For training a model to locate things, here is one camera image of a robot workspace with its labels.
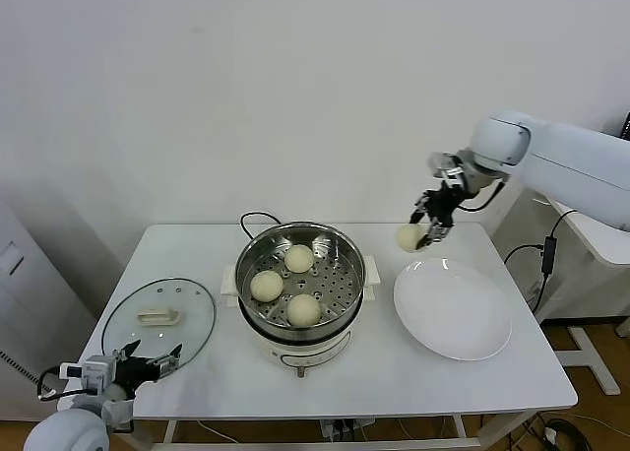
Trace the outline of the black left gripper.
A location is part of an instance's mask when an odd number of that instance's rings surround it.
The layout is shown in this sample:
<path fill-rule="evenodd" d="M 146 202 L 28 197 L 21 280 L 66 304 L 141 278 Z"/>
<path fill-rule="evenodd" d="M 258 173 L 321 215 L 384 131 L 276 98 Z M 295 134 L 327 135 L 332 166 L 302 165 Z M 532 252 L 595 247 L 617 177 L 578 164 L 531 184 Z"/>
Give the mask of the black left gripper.
<path fill-rule="evenodd" d="M 140 344 L 140 341 L 134 341 L 113 351 L 118 362 L 115 384 L 123 389 L 127 397 L 135 397 L 137 389 L 145 382 L 157 382 L 179 368 L 182 344 L 177 345 L 170 353 L 153 359 L 132 357 Z"/>

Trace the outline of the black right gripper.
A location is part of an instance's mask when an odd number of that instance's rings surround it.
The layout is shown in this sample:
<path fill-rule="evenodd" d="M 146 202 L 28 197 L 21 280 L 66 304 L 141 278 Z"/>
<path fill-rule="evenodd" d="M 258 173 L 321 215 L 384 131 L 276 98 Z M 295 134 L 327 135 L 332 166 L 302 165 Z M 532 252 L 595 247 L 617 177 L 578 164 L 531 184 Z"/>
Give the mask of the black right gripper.
<path fill-rule="evenodd" d="M 461 187 L 441 187 L 426 190 L 414 204 L 409 217 L 410 224 L 418 224 L 416 250 L 423 250 L 439 243 L 449 234 L 453 223 L 453 213 L 467 199 L 468 192 Z M 425 214 L 431 224 L 420 224 Z"/>

